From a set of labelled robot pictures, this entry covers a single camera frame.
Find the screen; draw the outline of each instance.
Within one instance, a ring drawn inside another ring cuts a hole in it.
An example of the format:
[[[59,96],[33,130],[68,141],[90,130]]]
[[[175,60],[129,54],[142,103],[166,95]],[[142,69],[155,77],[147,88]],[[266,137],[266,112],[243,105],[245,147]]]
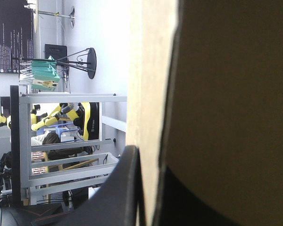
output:
[[[33,13],[25,0],[0,0],[0,73],[17,73],[11,57],[33,57]]]

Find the metal frame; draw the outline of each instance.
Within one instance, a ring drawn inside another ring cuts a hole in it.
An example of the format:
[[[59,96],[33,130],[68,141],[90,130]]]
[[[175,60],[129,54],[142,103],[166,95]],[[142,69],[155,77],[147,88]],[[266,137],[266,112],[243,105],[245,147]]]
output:
[[[106,125],[112,126],[121,131],[125,131],[126,123],[106,117],[105,102],[126,102],[127,97],[115,96],[109,94],[66,94],[66,93],[40,93],[40,94],[26,94],[19,97],[19,133],[20,133],[20,185],[21,185],[21,200],[30,198],[30,203],[36,203],[36,197],[44,194],[52,194],[69,190],[70,188],[80,188],[84,186],[91,186],[102,183],[107,176],[114,169],[118,159],[111,153],[93,154],[87,156],[78,156],[67,159],[60,159],[54,161],[35,162],[32,163],[31,153],[38,151],[57,150],[64,148],[83,147],[91,145],[105,145],[114,143],[115,139],[106,138]],[[30,129],[30,106],[35,103],[78,103],[78,102],[99,102],[100,103],[100,134],[99,139],[89,141],[76,141],[52,145],[40,145],[31,147],[31,129]],[[106,164],[101,164],[108,155]],[[43,166],[60,165],[64,163],[85,161],[90,159],[99,159],[93,163],[93,166],[70,169],[65,171],[57,171],[44,173],[40,175],[32,175],[32,168]],[[99,176],[99,178],[91,178],[62,185],[54,185],[46,188],[36,188],[36,186],[60,183],[75,179],[90,178]]]

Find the cable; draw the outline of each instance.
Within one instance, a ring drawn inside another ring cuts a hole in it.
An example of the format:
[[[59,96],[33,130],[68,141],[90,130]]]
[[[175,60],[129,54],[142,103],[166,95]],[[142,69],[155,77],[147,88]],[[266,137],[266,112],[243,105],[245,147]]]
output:
[[[49,204],[48,202],[44,202],[44,203],[37,203],[37,205],[41,205],[41,204]]]
[[[76,135],[78,136],[78,138],[82,141],[84,141],[82,138],[81,138],[81,135],[79,135],[79,131],[76,132]]]
[[[61,24],[61,26],[62,26],[62,28],[63,28],[63,31],[64,31],[64,45],[66,44],[66,32],[65,32],[65,28],[64,28],[64,26],[63,26],[63,24],[62,24],[62,22],[58,19],[58,22],[60,22],[60,24]]]
[[[108,154],[107,154],[106,157],[104,158],[103,164],[107,164],[107,159],[108,159]]]
[[[51,201],[51,200],[56,200],[56,201],[65,201],[64,199],[43,199],[43,200],[39,200],[39,201],[37,201],[37,202]]]

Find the floor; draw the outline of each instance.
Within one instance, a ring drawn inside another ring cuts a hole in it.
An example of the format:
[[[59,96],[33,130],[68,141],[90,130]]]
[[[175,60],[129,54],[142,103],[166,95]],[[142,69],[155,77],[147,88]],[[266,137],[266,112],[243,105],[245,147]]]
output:
[[[68,54],[89,47],[97,54],[97,71],[90,80],[86,72],[70,69],[72,93],[110,93],[127,95],[129,76],[129,0],[64,0],[64,14],[75,7],[75,26],[64,20],[65,45]],[[126,121],[126,103],[107,103],[105,115]],[[116,138],[115,145],[105,145],[100,151],[115,156],[122,153],[125,133],[107,129],[107,137]]]

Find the yellow robot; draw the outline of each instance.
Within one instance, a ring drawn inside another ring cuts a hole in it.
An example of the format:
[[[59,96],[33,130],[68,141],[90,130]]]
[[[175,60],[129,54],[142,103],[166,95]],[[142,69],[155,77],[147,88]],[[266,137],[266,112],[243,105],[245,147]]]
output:
[[[31,129],[37,131],[44,126],[54,125],[59,120],[64,121],[65,114],[75,126],[79,127],[83,140],[99,138],[99,103],[61,103],[47,117],[32,124]]]
[[[38,110],[40,110],[40,105],[33,105],[33,108],[30,111],[30,118],[32,124],[36,124],[43,118],[47,117],[47,113],[44,113],[42,115],[37,115]],[[10,116],[5,117],[3,114],[0,114],[0,127],[2,126],[7,126],[10,129],[11,127]]]

